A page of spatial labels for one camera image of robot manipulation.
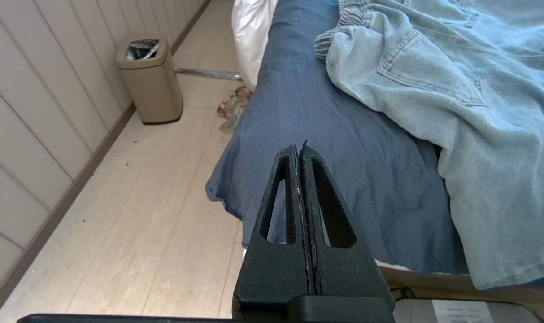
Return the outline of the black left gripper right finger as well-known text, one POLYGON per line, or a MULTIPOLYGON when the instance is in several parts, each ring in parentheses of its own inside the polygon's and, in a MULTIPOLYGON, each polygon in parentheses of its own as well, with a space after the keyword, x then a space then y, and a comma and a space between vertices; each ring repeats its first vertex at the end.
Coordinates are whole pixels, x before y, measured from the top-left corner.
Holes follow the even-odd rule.
POLYGON ((325 160, 304 144, 300 179, 311 290, 300 297, 306 323, 392 323, 395 301, 325 160))

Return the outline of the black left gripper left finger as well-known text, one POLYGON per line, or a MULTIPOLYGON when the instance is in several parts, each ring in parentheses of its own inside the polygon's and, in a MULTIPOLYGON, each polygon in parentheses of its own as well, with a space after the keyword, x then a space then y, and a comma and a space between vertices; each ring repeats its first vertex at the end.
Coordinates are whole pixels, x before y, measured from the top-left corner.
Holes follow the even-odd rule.
POLYGON ((233 293, 233 319, 242 323, 298 322, 294 304, 313 292, 303 229, 298 150, 278 151, 233 293), (268 241, 278 187, 284 182, 285 244, 268 241))

